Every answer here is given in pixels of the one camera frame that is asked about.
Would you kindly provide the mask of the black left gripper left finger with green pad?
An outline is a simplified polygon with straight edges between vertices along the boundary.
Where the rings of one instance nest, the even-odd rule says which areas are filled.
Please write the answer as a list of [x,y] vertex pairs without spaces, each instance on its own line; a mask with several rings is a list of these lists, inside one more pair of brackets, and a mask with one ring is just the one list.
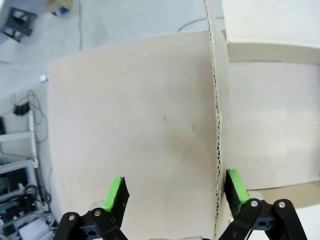
[[121,230],[130,194],[124,177],[115,177],[101,207],[84,215],[65,213],[54,235],[55,240],[126,240]]

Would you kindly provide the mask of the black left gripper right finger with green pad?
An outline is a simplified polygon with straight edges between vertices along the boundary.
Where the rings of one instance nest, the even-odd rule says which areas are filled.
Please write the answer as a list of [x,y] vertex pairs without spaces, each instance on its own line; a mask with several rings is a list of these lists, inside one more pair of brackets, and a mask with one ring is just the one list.
[[224,193],[233,221],[220,240],[247,240],[253,231],[263,231],[270,240],[306,240],[307,236],[293,203],[250,197],[235,169],[226,170]]

